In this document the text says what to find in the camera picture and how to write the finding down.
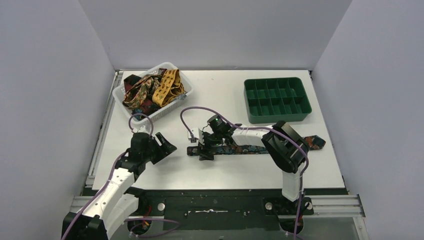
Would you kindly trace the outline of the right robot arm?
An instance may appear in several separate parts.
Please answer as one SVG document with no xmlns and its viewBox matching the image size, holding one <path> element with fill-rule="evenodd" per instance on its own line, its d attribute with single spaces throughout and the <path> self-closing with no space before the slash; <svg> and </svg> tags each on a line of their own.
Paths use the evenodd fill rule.
<svg viewBox="0 0 424 240">
<path fill-rule="evenodd" d="M 198 127 L 188 132 L 188 139 L 197 144 L 193 152 L 199 160 L 212 161 L 216 155 L 268 154 L 282 171 L 282 196 L 291 202 L 300 198 L 304 189 L 301 177 L 310 147 L 288 123 L 232 124 L 216 114 L 208 120 L 207 126 L 211 132 Z"/>
</svg>

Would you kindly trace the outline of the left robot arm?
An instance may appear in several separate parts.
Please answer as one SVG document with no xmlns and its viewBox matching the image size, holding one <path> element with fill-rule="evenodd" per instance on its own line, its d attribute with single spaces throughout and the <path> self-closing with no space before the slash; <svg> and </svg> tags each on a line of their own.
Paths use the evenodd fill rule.
<svg viewBox="0 0 424 240">
<path fill-rule="evenodd" d="M 130 147 L 114 161 L 109 176 L 97 193 L 77 212 L 69 212 L 62 222 L 63 240 L 108 240 L 132 214 L 141 215 L 148 201 L 130 193 L 130 188 L 146 169 L 177 150 L 160 132 L 134 133 Z"/>
</svg>

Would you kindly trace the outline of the dark blue floral tie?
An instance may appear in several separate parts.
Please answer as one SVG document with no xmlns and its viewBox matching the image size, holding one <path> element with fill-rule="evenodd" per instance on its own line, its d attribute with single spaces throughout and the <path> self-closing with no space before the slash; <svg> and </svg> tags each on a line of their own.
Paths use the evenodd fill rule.
<svg viewBox="0 0 424 240">
<path fill-rule="evenodd" d="M 326 145 L 326 141 L 319 137 L 318 135 L 305 136 L 303 138 L 308 144 L 311 151 L 322 150 Z M 265 147 L 262 146 L 253 146 L 253 145 L 218 145 L 213 146 L 206 151 L 201 149 L 199 146 L 188 146 L 186 149 L 188 156 L 201 156 L 201 153 L 215 155 L 264 155 L 269 152 Z"/>
</svg>

